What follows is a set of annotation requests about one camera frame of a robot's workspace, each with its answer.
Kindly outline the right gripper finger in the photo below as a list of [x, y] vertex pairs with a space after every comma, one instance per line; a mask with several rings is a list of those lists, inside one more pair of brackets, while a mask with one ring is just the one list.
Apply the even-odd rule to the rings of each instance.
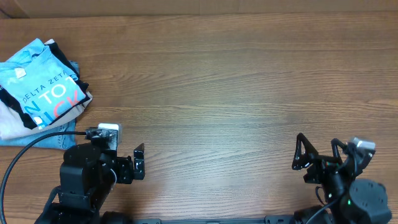
[[313, 160], [318, 157], [318, 151], [305, 137], [299, 133], [296, 138], [295, 154], [292, 162], [293, 170], [300, 170], [309, 167]]
[[331, 148], [332, 148], [333, 157], [337, 159], [339, 164], [342, 164], [343, 161], [341, 159], [339, 149], [345, 150], [346, 144], [341, 142], [339, 139], [334, 138], [331, 140]]

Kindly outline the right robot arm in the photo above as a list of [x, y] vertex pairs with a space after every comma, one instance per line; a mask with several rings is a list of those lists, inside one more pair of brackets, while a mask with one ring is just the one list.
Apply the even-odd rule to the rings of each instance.
[[384, 185], [359, 175], [376, 153], [372, 141], [352, 138], [331, 140], [332, 156], [323, 156], [299, 133], [296, 138], [293, 170], [306, 169], [303, 179], [323, 190], [320, 205], [296, 211], [291, 223], [385, 224], [392, 218]]

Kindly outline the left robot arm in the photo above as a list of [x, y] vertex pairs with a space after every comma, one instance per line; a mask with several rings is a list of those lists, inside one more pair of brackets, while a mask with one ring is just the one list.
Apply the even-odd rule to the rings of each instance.
[[133, 223], [119, 212], [100, 214], [107, 196], [116, 184], [131, 184], [145, 177], [144, 144], [133, 156], [118, 157], [117, 151], [92, 143], [67, 149], [60, 166], [60, 185], [55, 187], [44, 210], [36, 219], [39, 224], [56, 223]]

